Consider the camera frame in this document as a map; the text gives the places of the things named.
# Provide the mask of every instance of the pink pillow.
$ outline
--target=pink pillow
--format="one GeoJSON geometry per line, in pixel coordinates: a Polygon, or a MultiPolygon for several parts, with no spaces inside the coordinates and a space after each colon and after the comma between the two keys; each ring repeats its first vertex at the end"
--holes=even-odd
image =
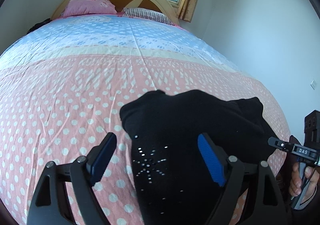
{"type": "Polygon", "coordinates": [[[63,13],[63,17],[88,14],[116,15],[117,11],[115,5],[108,0],[71,0],[63,13]]]}

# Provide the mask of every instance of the bed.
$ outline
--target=bed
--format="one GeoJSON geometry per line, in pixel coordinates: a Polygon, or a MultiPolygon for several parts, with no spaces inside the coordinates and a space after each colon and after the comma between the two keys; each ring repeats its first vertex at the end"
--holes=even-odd
{"type": "MultiPolygon", "coordinates": [[[[181,29],[167,0],[110,1],[117,11],[141,7],[161,12],[175,26],[119,15],[60,18],[69,1],[56,9],[51,23],[0,57],[0,208],[10,213],[10,224],[27,223],[48,161],[72,162],[107,132],[117,135],[118,145],[94,186],[95,195],[111,224],[143,224],[132,177],[131,139],[121,127],[119,110],[150,90],[175,95],[199,89],[223,100],[257,96],[265,120],[280,139],[289,140],[288,124],[272,94],[181,29]]],[[[278,150],[269,157],[275,175],[284,159],[278,150]]],[[[67,189],[76,223],[84,224],[70,184],[67,189]]],[[[239,220],[245,198],[246,192],[230,224],[239,220]]]]}

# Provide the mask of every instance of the polka dot bed sheet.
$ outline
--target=polka dot bed sheet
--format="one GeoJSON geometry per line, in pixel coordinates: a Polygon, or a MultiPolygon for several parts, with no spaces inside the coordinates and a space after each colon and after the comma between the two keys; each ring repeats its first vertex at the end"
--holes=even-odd
{"type": "MultiPolygon", "coordinates": [[[[271,93],[189,32],[149,20],[90,15],[55,20],[0,57],[0,198],[26,224],[45,164],[70,163],[100,144],[118,145],[93,190],[111,224],[143,224],[131,169],[131,139],[120,108],[150,90],[175,95],[200,89],[223,100],[257,96],[263,117],[288,141],[289,128],[271,93]]],[[[268,159],[277,174],[285,154],[268,159]]],[[[84,224],[70,183],[68,198],[84,224]]],[[[230,224],[241,215],[246,192],[230,224]]]]}

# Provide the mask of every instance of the silver screw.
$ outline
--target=silver screw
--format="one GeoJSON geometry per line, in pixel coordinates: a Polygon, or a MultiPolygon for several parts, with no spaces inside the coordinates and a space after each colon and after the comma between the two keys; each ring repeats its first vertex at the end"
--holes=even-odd
{"type": "Polygon", "coordinates": [[[79,156],[78,158],[77,158],[77,162],[78,163],[82,163],[82,162],[84,162],[86,160],[86,157],[85,156],[79,156]]]}
{"type": "Polygon", "coordinates": [[[266,161],[261,161],[261,166],[263,166],[263,167],[268,167],[268,163],[266,162],[266,161]]]}
{"type": "Polygon", "coordinates": [[[234,162],[238,161],[238,158],[236,156],[229,156],[229,161],[234,163],[234,162]]]}
{"type": "Polygon", "coordinates": [[[47,168],[50,168],[50,167],[53,167],[53,164],[54,162],[53,161],[50,161],[50,162],[47,162],[47,164],[45,165],[47,168]]]}

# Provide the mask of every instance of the wall outlet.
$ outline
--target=wall outlet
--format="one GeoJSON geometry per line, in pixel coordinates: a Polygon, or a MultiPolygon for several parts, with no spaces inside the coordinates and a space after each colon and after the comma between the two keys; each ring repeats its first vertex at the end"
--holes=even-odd
{"type": "Polygon", "coordinates": [[[316,86],[317,86],[317,83],[316,83],[316,81],[313,79],[310,85],[311,85],[311,87],[315,90],[315,89],[316,89],[316,86]]]}

